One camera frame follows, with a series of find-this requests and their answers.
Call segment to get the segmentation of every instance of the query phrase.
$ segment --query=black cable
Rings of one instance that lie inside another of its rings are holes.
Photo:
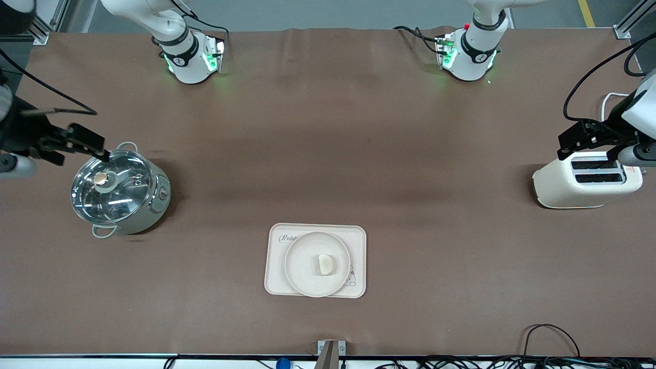
[[[437,36],[435,36],[435,37],[433,37],[433,38],[426,37],[426,36],[424,36],[423,33],[421,33],[421,30],[419,29],[419,27],[416,27],[414,31],[411,30],[410,28],[406,27],[406,26],[396,26],[396,27],[394,27],[393,29],[394,29],[394,30],[403,30],[403,31],[408,31],[408,32],[410,32],[413,36],[420,38],[421,41],[424,42],[424,45],[426,45],[426,47],[428,47],[428,50],[431,50],[433,53],[440,54],[440,55],[446,55],[446,54],[447,54],[447,53],[445,53],[444,51],[439,51],[439,50],[437,50],[437,49],[433,49],[433,48],[428,44],[429,41],[431,41],[431,42],[435,42],[435,38],[437,38],[437,37],[441,37],[441,36],[444,36],[444,35],[437,35]]]
[[[427,356],[426,359],[428,361],[438,361],[442,362],[443,365],[440,366],[445,366],[446,364],[451,364],[453,366],[456,366],[458,369],[472,369],[470,368],[467,363],[471,364],[474,369],[481,369],[481,367],[476,364],[475,362],[471,361],[469,358],[466,357],[454,357],[454,356],[449,356],[449,355],[439,355],[439,356]]]
[[[67,94],[59,91],[58,89],[55,89],[54,87],[50,86],[48,83],[45,83],[44,81],[41,81],[40,79],[36,78],[32,73],[29,73],[28,71],[23,69],[23,67],[19,66],[14,60],[12,60],[12,58],[10,58],[9,55],[7,55],[3,49],[0,49],[0,55],[2,55],[2,57],[5,58],[5,60],[9,64],[11,64],[17,70],[21,71],[25,76],[28,76],[28,77],[32,78],[34,80],[34,82],[44,86],[48,90],[56,93],[57,95],[65,98],[66,100],[68,100],[70,102],[73,102],[76,105],[78,105],[78,106],[85,109],[85,110],[77,110],[77,109],[59,109],[59,108],[55,108],[56,112],[86,114],[86,115],[90,115],[90,116],[98,115],[98,112],[96,110],[93,110],[92,108],[89,108],[87,105],[84,105],[83,103],[79,102],[78,100],[75,100],[74,98],[72,98],[72,97],[68,96]]]
[[[16,74],[16,75],[18,75],[18,76],[22,76],[22,75],[23,75],[23,73],[20,73],[20,72],[14,72],[13,70],[3,70],[2,72],[3,72],[3,73],[9,73],[9,74]]]
[[[651,35],[639,40],[635,44],[633,44],[633,49],[631,52],[626,56],[626,59],[624,60],[624,72],[631,77],[644,77],[647,75],[646,72],[641,72],[641,73],[636,73],[631,71],[629,68],[628,64],[631,62],[631,58],[636,54],[639,48],[642,47],[642,45],[646,44],[649,40],[656,38],[656,32],[652,33]]]
[[[518,355],[510,355],[510,356],[503,356],[499,357],[496,360],[494,360],[488,367],[487,369],[497,369],[497,368],[502,368],[504,364],[502,362],[509,360],[509,359],[519,359]]]
[[[427,361],[418,360],[417,364],[419,364],[417,369],[435,369],[435,366]]]
[[[399,368],[399,369],[408,369],[407,366],[399,363],[397,360],[393,360],[391,364],[383,364],[383,365],[378,365],[375,369],[385,369],[392,367],[392,369]]]
[[[534,368],[534,369],[547,369],[547,367],[548,367],[548,365],[547,365],[547,361],[548,361],[548,360],[549,360],[549,357],[548,357],[548,356],[545,356],[545,357],[544,357],[544,360],[542,360],[542,364],[541,364],[542,366],[541,366],[540,368],[538,368],[539,365],[535,365],[535,368]]]
[[[221,27],[221,26],[215,26],[214,24],[210,24],[210,23],[204,22],[204,21],[202,21],[202,20],[198,17],[198,15],[197,15],[196,13],[194,13],[193,10],[190,9],[189,12],[186,12],[186,11],[185,11],[180,5],[178,5],[178,3],[175,2],[175,0],[169,0],[169,1],[170,1],[173,5],[175,5],[176,8],[178,8],[178,10],[182,13],[182,17],[183,17],[183,18],[185,18],[185,17],[189,17],[189,18],[195,20],[196,22],[202,23],[202,24],[204,24],[204,25],[206,25],[206,26],[208,26],[208,27],[216,28],[216,29],[218,29],[218,30],[224,30],[224,31],[226,32],[226,39],[229,37],[230,31],[228,31],[227,28],[225,28],[225,27]]]
[[[269,368],[269,369],[273,369],[272,367],[268,366],[267,364],[265,364],[265,363],[264,363],[263,361],[261,361],[261,360],[255,360],[255,361],[259,362],[260,364],[266,366],[266,367]]]
[[[166,361],[164,362],[164,368],[163,369],[171,369],[173,367],[173,364],[175,364],[175,359],[177,359],[177,358],[178,357],[175,356],[175,357],[169,357],[168,359],[166,359]]]
[[[573,363],[573,364],[576,364],[576,365],[589,366],[589,367],[591,367],[591,368],[622,369],[622,368],[618,368],[618,367],[616,367],[616,366],[608,366],[608,365],[592,364],[591,362],[585,362],[585,361],[583,361],[583,360],[580,360],[580,361],[578,361],[578,360],[577,360],[577,361],[573,361],[572,363]]]
[[[415,28],[415,32],[417,32],[417,33],[419,34],[419,37],[421,38],[421,41],[423,41],[423,42],[424,42],[424,45],[426,45],[426,47],[428,47],[428,50],[431,50],[433,53],[440,54],[440,55],[446,55],[446,54],[447,54],[445,51],[438,51],[437,49],[433,49],[433,48],[428,44],[428,41],[426,41],[426,38],[425,38],[424,35],[421,33],[421,30],[419,29],[419,27]]]
[[[206,25],[206,26],[208,26],[208,27],[216,28],[216,29],[218,29],[218,30],[224,30],[224,31],[226,32],[226,39],[230,36],[230,31],[228,31],[228,29],[225,28],[225,27],[222,27],[222,26],[215,26],[214,24],[210,24],[210,23],[204,22],[204,21],[200,20],[199,18],[197,18],[197,17],[195,17],[195,16],[192,16],[192,15],[190,15],[190,14],[186,14],[186,13],[183,14],[182,17],[183,17],[183,18],[185,18],[185,17],[189,17],[189,18],[195,20],[196,22],[202,23],[202,24],[204,24],[204,25]]]
[[[178,3],[175,2],[175,0],[169,0],[169,1],[171,2],[171,4],[175,5],[175,7],[178,8],[178,10],[183,14],[187,14],[193,18],[198,18],[198,15],[196,15],[196,13],[194,13],[193,10],[189,9],[189,13],[187,13],[186,11],[184,11],[183,8],[180,7],[180,5],[178,5]]]
[[[629,45],[629,46],[625,47],[624,49],[622,49],[622,50],[616,52],[615,54],[609,56],[609,57],[606,58],[603,62],[597,64],[593,69],[591,69],[588,73],[586,73],[585,76],[583,76],[583,77],[581,78],[581,80],[579,80],[579,82],[577,82],[577,84],[574,86],[574,88],[572,89],[572,91],[569,93],[569,95],[568,95],[567,98],[565,99],[565,104],[563,104],[563,115],[565,116],[565,119],[567,119],[567,120],[571,120],[571,121],[580,121],[580,120],[582,120],[582,119],[585,119],[585,118],[574,118],[574,117],[570,116],[570,115],[567,113],[567,108],[569,107],[569,101],[572,99],[572,97],[574,96],[574,94],[576,93],[576,91],[579,89],[579,87],[583,84],[583,82],[584,82],[586,79],[588,79],[588,77],[590,77],[594,72],[596,72],[596,71],[597,71],[599,68],[601,68],[602,66],[606,65],[606,64],[607,64],[608,62],[610,62],[611,60],[617,58],[618,56],[624,54],[625,52],[627,52],[627,51],[629,51],[629,50],[631,50],[631,49],[633,49],[633,48],[635,48],[635,47],[639,47],[639,46],[644,45],[645,42],[649,41],[650,39],[653,39],[654,37],[656,37],[656,32],[654,32],[654,33],[652,33],[651,35],[649,35],[649,36],[647,36],[647,37],[645,37],[645,38],[639,40],[639,41],[636,42],[635,44],[633,44],[633,45]],[[630,72],[630,71],[628,71],[628,62],[627,62],[627,61],[625,61],[625,72],[627,72],[627,73]]]
[[[574,338],[573,338],[569,333],[567,333],[563,328],[561,328],[561,327],[559,327],[559,326],[555,326],[555,325],[553,325],[553,324],[548,324],[548,323],[547,323],[547,324],[536,324],[536,325],[535,325],[534,327],[532,327],[532,328],[528,331],[528,333],[526,334],[526,341],[525,341],[525,343],[524,343],[524,352],[523,352],[523,354],[522,354],[522,359],[520,360],[520,365],[519,365],[519,367],[520,367],[521,369],[524,369],[524,362],[526,361],[526,353],[527,353],[528,350],[529,350],[529,340],[531,339],[531,334],[532,334],[533,331],[535,331],[536,329],[538,329],[538,328],[542,328],[542,327],[549,327],[549,328],[553,328],[553,329],[556,329],[556,330],[559,330],[559,331],[563,332],[563,333],[567,336],[567,338],[569,338],[569,340],[574,344],[574,348],[576,348],[576,356],[577,356],[577,357],[581,357],[581,350],[579,350],[579,345],[577,345],[577,343],[576,343],[576,341],[574,340]]]
[[[432,39],[432,38],[429,38],[429,37],[426,37],[426,36],[423,36],[423,35],[419,35],[419,33],[417,33],[417,32],[415,32],[415,31],[411,30],[410,28],[408,28],[408,27],[406,27],[406,26],[396,26],[396,27],[394,27],[394,28],[392,28],[392,29],[393,29],[393,30],[403,30],[403,31],[408,31],[408,32],[410,32],[411,34],[413,34],[415,37],[421,37],[421,38],[425,39],[426,41],[435,41],[435,39]]]

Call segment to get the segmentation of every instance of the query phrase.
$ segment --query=white plate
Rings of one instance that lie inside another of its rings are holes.
[[[327,276],[319,273],[318,257],[321,254],[333,258],[335,269]],[[351,265],[344,242],[326,232],[302,235],[289,246],[285,256],[285,274],[296,291],[310,297],[326,297],[339,291]]]

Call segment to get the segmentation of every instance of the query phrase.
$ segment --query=cooking pot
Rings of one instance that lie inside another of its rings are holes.
[[[71,189],[73,210],[92,223],[91,233],[97,238],[146,230],[164,215],[169,202],[169,178],[141,156],[133,142],[110,150],[107,163],[96,158],[87,161],[75,175]]]

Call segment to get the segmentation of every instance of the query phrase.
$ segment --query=wire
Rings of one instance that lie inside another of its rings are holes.
[[[589,366],[591,368],[604,368],[604,369],[613,368],[612,366],[592,364],[591,362],[587,362],[585,360],[577,360],[575,358],[566,358],[566,357],[564,357],[564,358],[561,358],[561,360],[571,361],[574,364],[585,365],[585,366]]]
[[[636,54],[639,48],[642,47],[642,45],[646,44],[649,40],[656,38],[656,32],[652,33],[651,35],[639,40],[635,44],[633,44],[633,49],[631,52],[626,56],[626,59],[624,60],[624,72],[631,77],[644,77],[647,75],[646,72],[641,72],[641,73],[636,73],[632,72],[631,69],[629,68],[628,64],[631,62],[631,58]]]
[[[175,364],[175,360],[177,358],[178,358],[177,356],[174,356],[174,357],[169,357],[168,359],[166,359],[166,361],[164,362],[164,368],[163,369],[171,369],[173,367],[173,364]]]
[[[59,91],[58,89],[55,89],[54,87],[50,86],[48,83],[45,83],[44,81],[41,81],[40,79],[36,78],[32,73],[29,73],[28,71],[23,69],[23,67],[19,66],[14,60],[12,60],[12,58],[10,58],[9,55],[7,55],[3,49],[0,49],[0,55],[2,55],[2,57],[5,58],[5,60],[7,62],[9,62],[9,64],[11,64],[17,70],[21,71],[25,76],[28,76],[28,77],[32,78],[34,80],[34,82],[44,86],[48,90],[56,93],[57,95],[65,98],[66,100],[68,100],[68,101],[70,101],[70,102],[72,102],[72,103],[74,103],[74,104],[76,104],[76,105],[78,105],[78,106],[85,109],[85,110],[77,110],[77,109],[59,109],[59,108],[55,108],[56,110],[58,110],[57,112],[73,113],[73,114],[86,114],[86,115],[89,115],[89,116],[98,115],[98,112],[96,110],[93,110],[92,108],[89,108],[87,105],[84,105],[83,103],[79,102],[78,100],[75,100],[74,98],[72,98],[72,97],[68,96],[67,94],[63,93],[62,91]]]
[[[375,369],[385,369],[385,368],[389,368],[390,366],[392,367],[392,369],[396,369],[396,368],[398,368],[398,369],[408,369],[407,366],[403,365],[398,360],[393,360],[391,364],[378,365]]]
[[[640,48],[640,47],[641,47],[642,45],[644,45],[647,41],[649,41],[650,39],[653,39],[654,37],[656,37],[656,32],[654,32],[654,33],[652,33],[651,35],[649,35],[649,36],[647,36],[647,37],[645,37],[645,38],[639,40],[639,41],[636,42],[635,44],[633,44],[633,45],[629,45],[629,46],[625,47],[624,49],[622,49],[622,50],[616,52],[615,54],[609,56],[609,57],[606,58],[604,61],[602,61],[601,63],[597,64],[595,67],[593,67],[593,69],[591,69],[588,73],[586,73],[585,76],[583,76],[583,77],[579,80],[579,82],[577,82],[577,84],[574,86],[574,88],[572,89],[572,91],[569,93],[569,95],[568,95],[567,98],[565,99],[565,104],[563,104],[563,115],[565,116],[565,119],[567,119],[567,120],[571,120],[571,121],[580,121],[580,120],[584,119],[584,118],[574,118],[574,117],[570,116],[570,115],[567,113],[567,108],[569,107],[569,101],[572,99],[572,97],[574,96],[574,94],[576,93],[576,91],[579,89],[579,87],[583,84],[583,82],[584,82],[586,79],[588,79],[588,77],[590,77],[594,72],[596,72],[596,71],[597,71],[599,68],[601,68],[602,66],[606,65],[606,64],[607,64],[608,62],[610,62],[611,60],[617,58],[618,56],[624,54],[625,52],[627,52],[627,51],[629,51],[629,50],[631,50],[631,49],[634,49],[634,48]],[[627,61],[627,60],[625,60],[625,72],[626,72],[628,75],[631,76],[631,75],[632,75],[631,73],[633,73],[633,72],[631,72],[630,70],[628,70],[628,61]]]
[[[269,368],[269,369],[273,369],[271,366],[268,366],[267,364],[265,364],[265,363],[264,363],[263,361],[261,361],[261,360],[255,360],[255,361],[259,362],[260,364],[266,366],[266,367]]]
[[[430,361],[441,362],[440,366],[433,365]],[[425,367],[425,364],[431,364],[434,368],[442,368],[448,364],[456,366],[458,369],[482,369],[478,364],[468,357],[455,357],[449,355],[429,355],[425,361],[418,361],[420,367]]]
[[[414,31],[411,30],[410,28],[406,27],[406,26],[396,26],[396,27],[394,27],[393,29],[394,29],[394,30],[403,30],[403,31],[408,31],[408,32],[410,32],[413,36],[420,38],[421,41],[424,42],[424,45],[426,45],[426,47],[428,47],[428,50],[431,50],[433,53],[440,54],[440,55],[446,55],[446,54],[447,54],[447,53],[444,52],[444,51],[439,51],[439,50],[437,50],[437,49],[433,49],[433,48],[428,44],[429,41],[431,41],[431,42],[435,42],[435,41],[436,41],[435,38],[437,38],[437,37],[441,37],[441,36],[444,36],[444,35],[437,35],[437,36],[435,36],[435,37],[433,37],[433,38],[426,37],[426,36],[424,36],[423,33],[421,33],[421,30],[419,29],[419,27],[416,27]]]
[[[175,0],[169,0],[169,1],[171,2],[171,4],[175,5],[176,8],[178,8],[178,10],[182,13],[183,18],[189,17],[189,18],[195,20],[196,22],[202,23],[202,24],[204,24],[208,27],[216,28],[218,30],[224,30],[226,32],[226,40],[230,36],[230,31],[228,31],[227,28],[221,27],[221,26],[215,26],[214,24],[204,22],[200,18],[198,18],[198,15],[196,13],[194,13],[193,10],[189,9],[189,12],[186,12],[180,5],[178,5],[178,3],[175,2]]]
[[[574,338],[569,333],[567,333],[563,328],[561,328],[559,326],[555,326],[553,324],[536,324],[526,334],[526,341],[524,343],[524,352],[522,354],[522,359],[520,360],[520,365],[519,365],[520,368],[522,368],[522,369],[524,368],[524,362],[526,361],[526,352],[528,352],[528,350],[529,350],[529,340],[531,339],[531,334],[536,329],[542,328],[542,327],[549,327],[549,328],[557,329],[557,330],[563,332],[567,336],[567,338],[569,338],[569,340],[572,341],[572,343],[574,344],[574,348],[576,349],[576,356],[581,357],[581,350],[579,350],[579,345],[577,345]]]
[[[600,121],[606,120],[606,102],[608,101],[608,98],[611,97],[611,96],[627,97],[628,94],[626,94],[626,93],[609,93],[608,95],[606,95],[606,97],[604,98],[604,101],[602,102],[602,118],[600,119]]]
[[[22,76],[22,75],[23,75],[23,73],[20,73],[20,72],[14,72],[14,71],[12,71],[12,70],[3,70],[2,72],[3,72],[3,73],[9,73],[9,74],[16,74],[16,75],[18,75],[18,76]]]
[[[426,41],[435,41],[435,39],[432,39],[432,38],[429,38],[429,37],[426,37],[426,36],[420,35],[420,34],[417,33],[416,31],[413,31],[413,30],[411,30],[410,28],[408,28],[408,27],[406,27],[406,26],[396,26],[396,27],[394,27],[394,28],[392,28],[392,29],[393,29],[393,30],[403,30],[403,31],[408,31],[408,32],[410,32],[411,34],[413,34],[415,37],[421,37],[421,38],[425,39]]]

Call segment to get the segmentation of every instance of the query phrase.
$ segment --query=brown table mat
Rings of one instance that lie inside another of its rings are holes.
[[[99,112],[51,121],[137,142],[173,202],[146,234],[96,240],[69,201],[86,157],[0,183],[0,352],[305,353],[333,337],[350,354],[507,354],[550,322],[584,355],[652,355],[656,182],[588,211],[540,208],[530,182],[570,126],[565,96],[626,41],[510,30],[495,67],[464,83],[410,37],[235,33],[225,74],[200,85],[177,82],[146,34],[35,47],[28,70]],[[635,88],[621,62],[572,114]],[[70,105],[27,78],[19,95]],[[266,293],[278,222],[363,227],[366,294]],[[572,354],[546,330],[533,339],[532,354]]]

